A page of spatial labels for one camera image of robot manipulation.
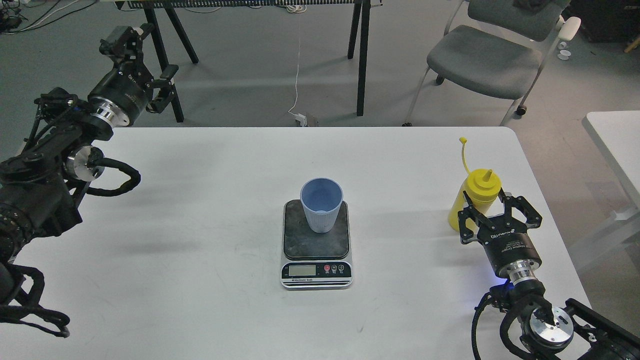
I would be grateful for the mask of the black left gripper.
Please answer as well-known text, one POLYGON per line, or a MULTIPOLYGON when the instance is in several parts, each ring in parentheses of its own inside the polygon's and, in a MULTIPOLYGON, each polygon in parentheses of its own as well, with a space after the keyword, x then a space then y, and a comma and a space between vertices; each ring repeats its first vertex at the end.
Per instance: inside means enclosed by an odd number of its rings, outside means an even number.
POLYGON ((113 69, 92 89, 88 102, 91 115, 111 127, 132 126, 146 109, 162 113, 176 96, 177 64, 168 64, 154 79, 144 64, 143 41, 154 30, 151 23, 139 27, 117 26, 100 40, 99 52, 111 59, 113 69))

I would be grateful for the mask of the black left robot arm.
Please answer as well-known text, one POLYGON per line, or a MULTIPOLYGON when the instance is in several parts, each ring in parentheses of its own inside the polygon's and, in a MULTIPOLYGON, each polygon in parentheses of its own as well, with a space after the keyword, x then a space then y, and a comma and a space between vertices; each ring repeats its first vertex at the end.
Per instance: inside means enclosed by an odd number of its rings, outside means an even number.
POLYGON ((39 96, 23 149, 1 163, 2 323, 23 325, 33 315, 55 326, 35 328, 55 337, 70 335, 70 318, 40 304, 43 273, 15 259, 33 239, 58 237, 81 223, 84 196, 112 198, 140 184, 139 171, 105 157, 93 142, 109 141, 115 128, 132 126, 143 111, 160 114, 178 95, 178 66, 165 66, 156 79, 144 64, 143 41, 153 31, 152 23, 118 26, 102 39, 100 53, 113 68, 87 100, 62 88, 39 96))

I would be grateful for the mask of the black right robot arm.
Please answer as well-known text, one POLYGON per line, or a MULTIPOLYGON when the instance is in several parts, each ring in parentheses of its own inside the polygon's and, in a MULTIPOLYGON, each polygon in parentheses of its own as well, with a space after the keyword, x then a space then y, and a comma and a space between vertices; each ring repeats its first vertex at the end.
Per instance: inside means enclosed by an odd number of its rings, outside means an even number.
POLYGON ((574 335, 590 347, 583 360, 637 360, 637 336, 590 309, 567 299, 564 307, 551 305, 544 297, 543 283, 535 276, 542 261, 528 235, 539 228, 542 216, 523 196, 499 191, 503 214, 487 217, 463 192, 464 207, 457 214, 462 244, 478 242, 494 275, 505 282, 494 285, 480 299, 471 321, 471 350, 480 358, 477 327, 487 306, 504 313, 499 326, 503 346, 521 360, 555 360, 574 335))

